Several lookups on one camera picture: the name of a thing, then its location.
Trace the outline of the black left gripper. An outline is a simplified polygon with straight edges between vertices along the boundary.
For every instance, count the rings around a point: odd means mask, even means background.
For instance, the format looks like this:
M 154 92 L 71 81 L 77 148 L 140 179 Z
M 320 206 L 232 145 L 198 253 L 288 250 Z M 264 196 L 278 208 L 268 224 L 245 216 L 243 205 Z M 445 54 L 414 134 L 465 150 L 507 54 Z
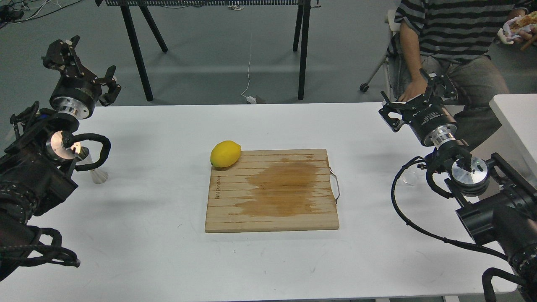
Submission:
M 97 101 L 104 107 L 114 104 L 122 87 L 115 78 L 115 65 L 107 69 L 104 77 L 81 78 L 84 76 L 83 65 L 75 52 L 79 40 L 80 36 L 73 36 L 70 40 L 52 42 L 42 61 L 44 67 L 61 74 L 50 97 L 52 109 L 77 119 L 87 119 L 92 116 Z M 107 92 L 100 93 L 100 86 L 107 87 Z

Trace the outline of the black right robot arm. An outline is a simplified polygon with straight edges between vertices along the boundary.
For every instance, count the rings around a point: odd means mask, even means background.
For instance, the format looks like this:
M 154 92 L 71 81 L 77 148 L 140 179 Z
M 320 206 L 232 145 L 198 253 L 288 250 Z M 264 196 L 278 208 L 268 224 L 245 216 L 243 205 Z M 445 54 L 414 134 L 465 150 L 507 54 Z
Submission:
M 459 248 L 486 253 L 506 260 L 512 273 L 489 268 L 482 274 L 487 302 L 497 300 L 493 277 L 519 286 L 526 302 L 537 300 L 536 189 L 498 153 L 489 160 L 471 155 L 464 140 L 456 137 L 458 124 L 445 109 L 444 101 L 456 97 L 445 75 L 426 74 L 423 94 L 410 101 L 392 102 L 382 91 L 379 110 L 387 125 L 397 132 L 409 125 L 419 142 L 435 149 L 426 157 L 416 156 L 401 167 L 391 186 L 391 202 L 400 218 L 416 231 Z M 458 218 L 472 243 L 451 240 L 428 232 L 413 223 L 396 203 L 395 189 L 403 172 L 413 165 L 425 170 L 428 186 L 438 195 L 454 198 Z

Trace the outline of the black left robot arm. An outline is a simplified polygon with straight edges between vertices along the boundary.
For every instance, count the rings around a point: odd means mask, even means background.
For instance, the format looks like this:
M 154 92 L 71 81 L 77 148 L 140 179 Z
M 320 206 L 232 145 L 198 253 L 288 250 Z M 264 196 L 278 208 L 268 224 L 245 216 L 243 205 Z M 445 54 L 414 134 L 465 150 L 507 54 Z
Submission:
M 60 73 L 51 108 L 34 102 L 10 118 L 16 139 L 0 162 L 2 280 L 20 266 L 80 264 L 75 252 L 62 247 L 59 231 L 28 224 L 73 193 L 78 187 L 72 180 L 74 171 L 96 170 L 111 151 L 103 135 L 75 135 L 79 121 L 92 116 L 96 103 L 113 104 L 121 90 L 115 66 L 98 77 L 81 63 L 75 52 L 78 42 L 79 36 L 56 40 L 42 58 L 46 68 Z

